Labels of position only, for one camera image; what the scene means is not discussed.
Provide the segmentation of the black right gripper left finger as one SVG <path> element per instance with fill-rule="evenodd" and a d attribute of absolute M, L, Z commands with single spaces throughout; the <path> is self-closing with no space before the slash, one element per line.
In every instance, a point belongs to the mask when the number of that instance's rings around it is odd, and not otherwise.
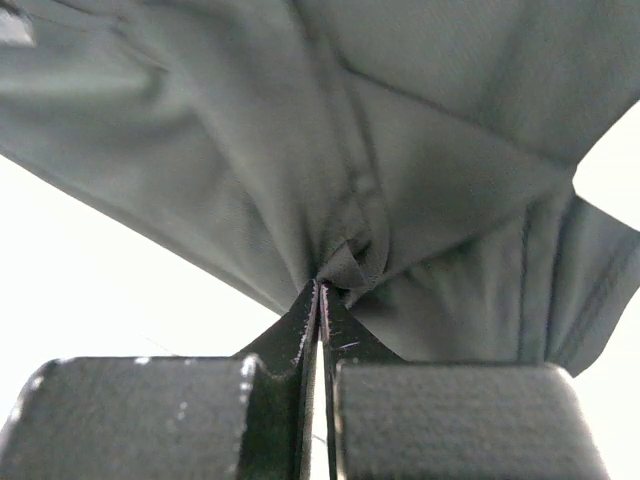
<path fill-rule="evenodd" d="M 318 343 L 319 285 L 235 356 L 252 362 L 238 479 L 307 479 Z"/>

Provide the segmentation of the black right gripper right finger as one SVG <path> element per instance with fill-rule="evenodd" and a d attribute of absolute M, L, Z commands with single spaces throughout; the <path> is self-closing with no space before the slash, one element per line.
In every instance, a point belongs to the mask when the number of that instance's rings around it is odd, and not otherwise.
<path fill-rule="evenodd" d="M 343 303 L 338 289 L 331 284 L 319 285 L 319 334 L 324 356 L 326 395 L 327 449 L 331 480 L 339 478 L 337 471 L 335 407 L 337 366 L 340 361 L 358 363 L 404 363 L 405 360 L 385 346 Z"/>

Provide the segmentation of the black t-shirt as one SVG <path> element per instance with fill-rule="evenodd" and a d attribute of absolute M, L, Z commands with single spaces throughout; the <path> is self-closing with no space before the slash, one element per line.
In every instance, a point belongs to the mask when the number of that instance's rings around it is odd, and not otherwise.
<path fill-rule="evenodd" d="M 5 1 L 1 152 L 283 313 L 407 360 L 601 355 L 639 235 L 580 161 L 639 99 L 635 1 Z"/>

